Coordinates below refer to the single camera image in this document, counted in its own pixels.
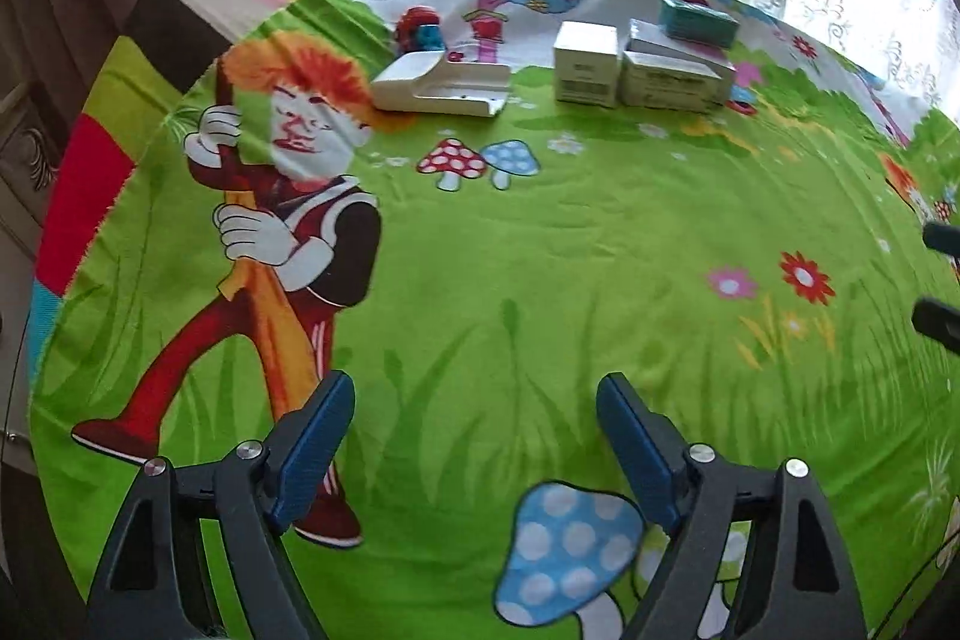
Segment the white long label box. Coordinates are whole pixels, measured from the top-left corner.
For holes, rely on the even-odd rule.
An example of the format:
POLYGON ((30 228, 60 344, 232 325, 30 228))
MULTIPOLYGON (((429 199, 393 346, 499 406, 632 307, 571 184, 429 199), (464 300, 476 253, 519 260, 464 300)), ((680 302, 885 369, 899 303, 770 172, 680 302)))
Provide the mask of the white long label box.
POLYGON ((721 97, 724 81, 703 64, 655 53, 623 54, 619 94, 627 106, 704 112, 721 97))

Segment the teal small box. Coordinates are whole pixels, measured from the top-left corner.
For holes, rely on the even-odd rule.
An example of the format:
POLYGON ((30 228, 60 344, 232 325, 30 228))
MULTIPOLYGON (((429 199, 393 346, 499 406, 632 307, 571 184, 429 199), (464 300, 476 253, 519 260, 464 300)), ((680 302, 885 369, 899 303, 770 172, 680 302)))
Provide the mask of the teal small box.
POLYGON ((724 11, 683 0, 661 0, 659 26, 674 39, 730 49, 736 42, 739 21, 724 11))

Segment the white flat box behind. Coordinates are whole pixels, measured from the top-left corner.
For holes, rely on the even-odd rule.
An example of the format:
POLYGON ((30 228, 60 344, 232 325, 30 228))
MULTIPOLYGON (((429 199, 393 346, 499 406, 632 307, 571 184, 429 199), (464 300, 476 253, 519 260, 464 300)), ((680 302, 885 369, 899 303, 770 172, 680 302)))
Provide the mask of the white flat box behind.
POLYGON ((718 103, 726 103, 731 99, 731 91, 736 79, 736 69, 731 58, 719 47, 698 44, 698 42, 674 39, 654 23, 648 23, 638 18, 630 19, 626 48, 630 52, 649 53, 661 57, 680 58, 687 62, 697 62, 708 67, 720 80, 718 88, 718 103))

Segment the white square barcode box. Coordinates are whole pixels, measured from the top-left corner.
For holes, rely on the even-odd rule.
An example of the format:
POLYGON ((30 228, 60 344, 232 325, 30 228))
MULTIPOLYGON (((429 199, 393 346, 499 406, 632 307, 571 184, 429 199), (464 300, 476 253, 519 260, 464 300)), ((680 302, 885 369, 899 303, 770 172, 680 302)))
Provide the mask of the white square barcode box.
POLYGON ((553 92, 562 103, 613 107, 620 78, 615 26, 563 21, 553 44, 553 92))

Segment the colourful cartoon tablecloth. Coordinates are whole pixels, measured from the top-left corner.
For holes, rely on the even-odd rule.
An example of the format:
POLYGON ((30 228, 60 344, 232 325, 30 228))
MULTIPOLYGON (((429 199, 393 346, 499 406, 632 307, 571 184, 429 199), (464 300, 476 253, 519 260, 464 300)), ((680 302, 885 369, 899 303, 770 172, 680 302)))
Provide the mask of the colourful cartoon tablecloth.
POLYGON ((661 0, 140 0, 76 120, 31 307, 32 448, 80 590, 144 459, 267 434, 327 370, 356 417, 285 539, 332 637, 589 638, 661 562, 594 413, 804 459, 866 627, 958 560, 957 119, 736 6, 731 99, 565 104, 563 21, 661 0), (379 110, 410 52, 511 68, 493 119, 379 110))

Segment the ornate cream cabinet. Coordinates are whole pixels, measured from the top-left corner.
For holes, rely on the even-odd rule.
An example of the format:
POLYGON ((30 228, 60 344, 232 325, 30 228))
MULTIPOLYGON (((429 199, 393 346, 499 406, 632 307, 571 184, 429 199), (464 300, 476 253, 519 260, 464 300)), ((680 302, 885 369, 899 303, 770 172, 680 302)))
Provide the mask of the ornate cream cabinet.
POLYGON ((28 434, 32 275, 60 152, 28 83, 2 74, 2 458, 34 471, 28 434))

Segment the white open box tray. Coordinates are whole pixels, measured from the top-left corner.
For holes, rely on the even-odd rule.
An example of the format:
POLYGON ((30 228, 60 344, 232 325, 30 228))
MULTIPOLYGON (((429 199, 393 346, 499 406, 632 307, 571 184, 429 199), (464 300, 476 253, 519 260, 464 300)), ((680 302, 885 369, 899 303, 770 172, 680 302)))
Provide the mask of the white open box tray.
POLYGON ((505 108, 511 68, 453 62, 444 52, 410 52, 371 81, 373 104, 384 112, 443 113, 493 119, 505 108))

